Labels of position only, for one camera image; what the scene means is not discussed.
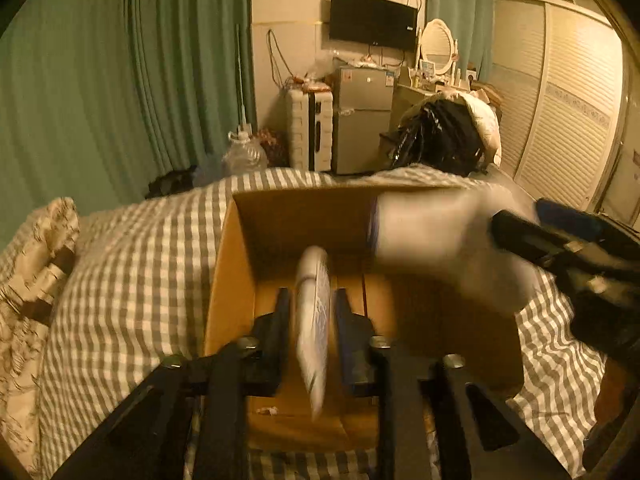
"plaid blanket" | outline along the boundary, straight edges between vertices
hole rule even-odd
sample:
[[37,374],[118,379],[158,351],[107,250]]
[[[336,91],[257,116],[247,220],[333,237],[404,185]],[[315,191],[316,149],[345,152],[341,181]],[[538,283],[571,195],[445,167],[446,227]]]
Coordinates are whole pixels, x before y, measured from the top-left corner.
[[[78,262],[57,305],[41,375],[44,477],[53,474],[164,356],[198,354],[232,194],[333,184],[322,174],[267,170],[81,218]],[[488,185],[425,166],[379,173],[353,184]],[[34,218],[30,216],[0,254],[0,274],[11,267]],[[604,359],[572,338],[571,314],[569,301],[540,271],[536,297],[517,316],[525,384],[510,405],[577,476],[582,471],[582,440],[595,422],[593,405]],[[256,480],[366,479],[375,467],[372,450],[252,450],[249,460]]]

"black tv screen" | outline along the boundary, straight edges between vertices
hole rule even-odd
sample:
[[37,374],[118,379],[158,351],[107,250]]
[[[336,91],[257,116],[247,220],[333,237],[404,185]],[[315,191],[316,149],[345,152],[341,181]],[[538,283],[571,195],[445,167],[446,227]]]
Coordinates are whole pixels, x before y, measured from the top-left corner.
[[331,0],[329,38],[413,50],[417,19],[417,9],[389,0]]

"silver mini fridge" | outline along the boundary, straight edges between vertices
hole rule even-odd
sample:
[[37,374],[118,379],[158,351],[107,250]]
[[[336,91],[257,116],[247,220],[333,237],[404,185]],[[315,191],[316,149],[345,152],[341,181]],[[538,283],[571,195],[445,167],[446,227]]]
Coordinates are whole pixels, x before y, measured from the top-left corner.
[[389,130],[394,72],[345,66],[335,78],[332,170],[384,170],[388,159],[380,150],[380,134]]

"open brown box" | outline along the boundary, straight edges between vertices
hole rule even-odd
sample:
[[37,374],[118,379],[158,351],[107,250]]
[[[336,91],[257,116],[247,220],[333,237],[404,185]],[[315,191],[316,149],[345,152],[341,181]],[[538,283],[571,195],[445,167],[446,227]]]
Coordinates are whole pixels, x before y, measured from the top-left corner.
[[[461,298],[450,286],[424,275],[382,269],[367,245],[369,216],[382,192],[440,192],[442,188],[333,187],[245,192],[229,203],[207,319],[204,354],[249,333],[255,317],[272,312],[278,288],[295,297],[296,266],[305,248],[329,254],[332,288],[347,289],[351,308],[374,328],[401,341],[411,353],[462,355],[468,370],[504,398],[523,383],[518,331],[505,317]],[[265,450],[367,449],[376,445],[373,399],[344,391],[330,322],[327,383],[322,414],[311,419],[308,395],[295,355],[292,303],[287,370],[274,398],[248,400],[249,446]],[[276,407],[277,415],[260,414]]]

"curtain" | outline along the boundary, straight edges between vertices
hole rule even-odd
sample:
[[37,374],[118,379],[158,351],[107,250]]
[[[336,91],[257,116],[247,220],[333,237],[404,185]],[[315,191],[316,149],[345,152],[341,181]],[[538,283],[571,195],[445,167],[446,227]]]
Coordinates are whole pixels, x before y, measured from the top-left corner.
[[462,75],[471,62],[478,79],[487,81],[492,65],[494,0],[427,0],[426,20],[435,18],[443,20],[458,40]]
[[241,97],[255,124],[249,23],[249,0],[27,0],[0,37],[0,246],[54,197],[85,215],[220,160]]

